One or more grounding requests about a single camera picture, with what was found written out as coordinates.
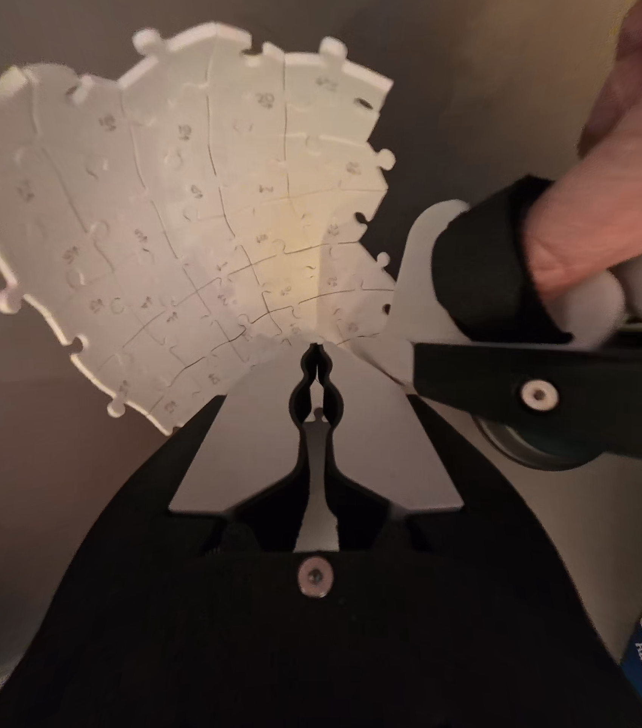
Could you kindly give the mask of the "assembled white puzzle section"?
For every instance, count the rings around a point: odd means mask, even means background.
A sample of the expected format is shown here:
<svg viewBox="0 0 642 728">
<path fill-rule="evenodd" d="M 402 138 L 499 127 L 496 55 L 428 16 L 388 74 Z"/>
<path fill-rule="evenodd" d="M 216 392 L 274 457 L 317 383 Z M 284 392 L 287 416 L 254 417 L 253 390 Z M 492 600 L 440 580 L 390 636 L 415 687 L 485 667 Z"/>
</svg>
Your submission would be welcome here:
<svg viewBox="0 0 642 728">
<path fill-rule="evenodd" d="M 395 280 L 361 239 L 395 165 L 393 81 L 326 37 L 287 53 L 205 23 L 117 80 L 0 76 L 0 311 L 23 303 L 108 398 L 166 435 L 297 339 L 378 336 Z"/>
</svg>

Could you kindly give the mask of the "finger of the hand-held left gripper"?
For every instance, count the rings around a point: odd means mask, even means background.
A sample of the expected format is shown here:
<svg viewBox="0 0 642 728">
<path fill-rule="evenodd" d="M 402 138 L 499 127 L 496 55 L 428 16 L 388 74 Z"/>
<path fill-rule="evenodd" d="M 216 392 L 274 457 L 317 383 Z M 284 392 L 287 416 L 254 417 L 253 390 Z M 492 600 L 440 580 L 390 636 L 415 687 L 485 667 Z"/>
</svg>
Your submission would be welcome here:
<svg viewBox="0 0 642 728">
<path fill-rule="evenodd" d="M 414 386 L 414 345 L 407 339 L 382 331 L 354 337 L 350 350 L 400 387 Z"/>
</svg>

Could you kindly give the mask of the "person's left hand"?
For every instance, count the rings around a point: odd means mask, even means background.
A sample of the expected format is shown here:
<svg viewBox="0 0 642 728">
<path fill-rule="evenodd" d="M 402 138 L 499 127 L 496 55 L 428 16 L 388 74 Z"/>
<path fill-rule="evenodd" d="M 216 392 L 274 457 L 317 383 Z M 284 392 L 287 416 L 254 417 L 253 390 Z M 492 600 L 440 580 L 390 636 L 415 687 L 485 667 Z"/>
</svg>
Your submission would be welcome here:
<svg viewBox="0 0 642 728">
<path fill-rule="evenodd" d="M 579 157 L 523 225 L 528 269 L 544 300 L 642 254 L 642 2 L 622 21 Z"/>
</svg>

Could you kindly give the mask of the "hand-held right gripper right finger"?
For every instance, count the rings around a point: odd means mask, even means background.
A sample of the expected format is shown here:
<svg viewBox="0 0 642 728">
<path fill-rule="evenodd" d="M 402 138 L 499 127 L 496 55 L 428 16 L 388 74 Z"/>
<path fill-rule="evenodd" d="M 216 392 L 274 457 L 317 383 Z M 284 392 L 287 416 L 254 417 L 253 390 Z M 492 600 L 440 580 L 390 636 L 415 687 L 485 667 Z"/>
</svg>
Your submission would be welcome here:
<svg viewBox="0 0 642 728">
<path fill-rule="evenodd" d="M 326 390 L 341 399 L 333 426 L 336 469 L 412 515 L 458 511 L 453 484 L 404 390 L 386 374 L 334 344 Z"/>
</svg>

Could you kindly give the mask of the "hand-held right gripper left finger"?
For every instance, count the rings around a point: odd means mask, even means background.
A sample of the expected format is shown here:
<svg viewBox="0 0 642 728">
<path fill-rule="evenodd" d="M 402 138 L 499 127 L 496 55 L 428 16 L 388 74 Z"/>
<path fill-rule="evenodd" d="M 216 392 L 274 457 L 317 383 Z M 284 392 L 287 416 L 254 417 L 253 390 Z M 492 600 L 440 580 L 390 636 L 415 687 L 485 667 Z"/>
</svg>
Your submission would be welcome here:
<svg viewBox="0 0 642 728">
<path fill-rule="evenodd" d="M 228 515 L 296 468 L 312 412 L 313 344 L 281 346 L 229 390 L 173 497 L 180 514 Z"/>
</svg>

